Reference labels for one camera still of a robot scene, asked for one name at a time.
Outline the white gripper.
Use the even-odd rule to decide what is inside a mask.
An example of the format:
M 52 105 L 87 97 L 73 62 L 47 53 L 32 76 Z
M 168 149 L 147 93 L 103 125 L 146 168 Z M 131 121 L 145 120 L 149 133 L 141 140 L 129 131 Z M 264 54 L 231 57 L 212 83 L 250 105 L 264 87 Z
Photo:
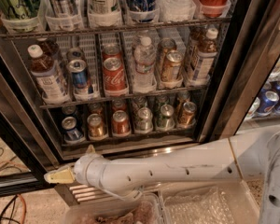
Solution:
M 100 187 L 100 179 L 107 159 L 95 153 L 95 147 L 89 145 L 86 155 L 78 159 L 74 165 L 74 173 L 70 166 L 61 167 L 44 175 L 44 179 L 50 184 L 71 184 L 75 180 L 84 185 Z

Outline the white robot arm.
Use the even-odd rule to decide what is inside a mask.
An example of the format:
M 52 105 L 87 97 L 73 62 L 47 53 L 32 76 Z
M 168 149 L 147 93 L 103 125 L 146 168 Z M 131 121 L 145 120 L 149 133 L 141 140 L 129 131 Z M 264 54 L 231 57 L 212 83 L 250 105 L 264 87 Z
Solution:
M 156 182 L 245 179 L 263 176 L 259 224 L 280 224 L 280 125 L 148 158 L 108 160 L 88 152 L 73 166 L 48 172 L 50 184 L 78 182 L 135 201 Z

